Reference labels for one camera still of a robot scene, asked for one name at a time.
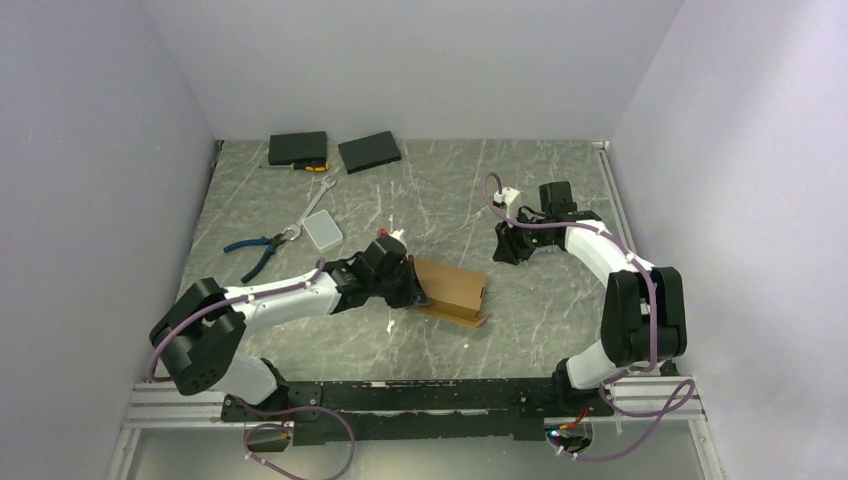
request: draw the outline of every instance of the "floor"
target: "floor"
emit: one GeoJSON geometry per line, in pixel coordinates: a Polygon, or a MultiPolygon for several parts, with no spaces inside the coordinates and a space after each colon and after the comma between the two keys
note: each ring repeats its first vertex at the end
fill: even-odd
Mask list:
{"type": "MultiPolygon", "coordinates": [[[[537,251],[520,266],[494,263],[494,226],[479,181],[497,172],[538,208],[537,186],[568,180],[581,208],[619,234],[610,192],[590,142],[507,140],[399,141],[403,159],[353,175],[330,146],[338,184],[326,209],[344,234],[323,254],[348,257],[364,249],[379,227],[403,228],[410,253],[484,272],[489,287],[476,329],[406,310],[381,299],[322,318],[305,318],[254,335],[246,353],[266,357],[290,380],[426,379],[548,376],[561,359],[581,352],[598,334],[603,289],[589,270],[556,250],[537,251]]],[[[268,143],[227,141],[195,232],[181,291],[214,276],[240,285],[261,254],[237,240],[271,236],[294,222],[317,191],[319,175],[267,165],[268,143]]],[[[304,273],[322,256],[304,234],[271,259],[251,284],[304,273]]]]}

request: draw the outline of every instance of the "wrench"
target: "wrench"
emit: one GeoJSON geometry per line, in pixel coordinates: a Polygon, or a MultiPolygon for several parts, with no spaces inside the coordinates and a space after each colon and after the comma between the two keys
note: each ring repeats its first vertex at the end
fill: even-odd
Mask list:
{"type": "Polygon", "coordinates": [[[318,192],[315,195],[312,195],[312,198],[309,200],[309,205],[306,206],[306,210],[303,211],[303,215],[297,219],[296,222],[284,228],[282,233],[285,235],[286,232],[291,232],[291,237],[288,237],[288,240],[294,240],[300,236],[301,229],[300,226],[303,224],[303,220],[306,219],[311,213],[312,210],[315,209],[315,205],[318,205],[318,202],[321,200],[321,197],[327,193],[327,190],[333,188],[336,184],[336,180],[330,178],[330,176],[321,178],[321,188],[318,189],[318,192]]]}

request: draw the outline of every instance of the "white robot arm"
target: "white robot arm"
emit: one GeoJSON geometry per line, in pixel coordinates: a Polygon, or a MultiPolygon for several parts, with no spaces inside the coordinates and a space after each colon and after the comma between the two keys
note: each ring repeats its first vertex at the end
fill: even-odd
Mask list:
{"type": "Polygon", "coordinates": [[[554,372],[554,382],[564,395],[594,389],[633,363],[648,360],[651,312],[644,277],[656,289],[657,356],[683,354],[686,325],[677,270],[658,268],[632,252],[625,253],[611,241],[606,225],[594,212],[577,209],[568,182],[541,185],[539,197],[542,212],[518,206],[521,192],[516,189],[503,187],[493,195],[490,208],[500,209],[504,220],[495,228],[498,247],[493,259],[517,265],[536,248],[556,245],[582,261],[606,289],[601,338],[560,362],[554,372]]]}

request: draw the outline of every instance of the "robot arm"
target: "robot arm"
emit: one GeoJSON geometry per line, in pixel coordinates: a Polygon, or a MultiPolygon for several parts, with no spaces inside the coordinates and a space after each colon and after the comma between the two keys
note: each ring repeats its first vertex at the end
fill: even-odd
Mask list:
{"type": "Polygon", "coordinates": [[[391,308],[428,302],[402,238],[380,237],[349,259],[279,282],[222,288],[212,278],[200,280],[153,328],[150,342],[161,349],[160,358],[183,395],[215,389],[260,405],[280,391],[284,396],[287,387],[270,362],[237,353],[243,337],[290,320],[356,308],[374,296],[391,308]],[[192,316],[195,320],[178,330],[192,316]]]}
{"type": "Polygon", "coordinates": [[[577,209],[568,182],[541,185],[539,197],[542,212],[517,206],[518,190],[502,188],[493,195],[492,206],[501,209],[504,218],[495,227],[498,246],[493,260],[517,265],[528,260],[536,248],[556,245],[581,260],[606,289],[600,339],[557,365],[553,380],[558,394],[565,400],[579,397],[580,390],[594,389],[634,363],[649,359],[648,285],[634,266],[637,262],[656,289],[657,357],[682,355],[686,323],[677,270],[625,254],[602,235],[607,228],[594,212],[577,209]],[[565,223],[570,226],[557,226],[565,223]]]}

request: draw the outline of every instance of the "glass panel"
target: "glass panel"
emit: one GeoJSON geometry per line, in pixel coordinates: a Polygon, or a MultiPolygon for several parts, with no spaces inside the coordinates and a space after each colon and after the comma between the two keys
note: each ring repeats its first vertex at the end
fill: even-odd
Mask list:
{"type": "MultiPolygon", "coordinates": [[[[627,422],[615,435],[612,422],[596,422],[595,441],[586,455],[615,453],[629,446],[647,422],[627,422]]],[[[142,433],[130,479],[278,480],[285,477],[244,460],[242,431],[236,429],[146,430],[142,433]]],[[[332,475],[347,458],[347,443],[290,447],[262,454],[280,467],[308,479],[332,475]]],[[[604,463],[557,457],[545,442],[509,438],[462,438],[358,442],[356,458],[343,478],[367,480],[515,480],[520,478],[701,480],[703,474],[685,421],[665,421],[629,457],[604,463]]]]}

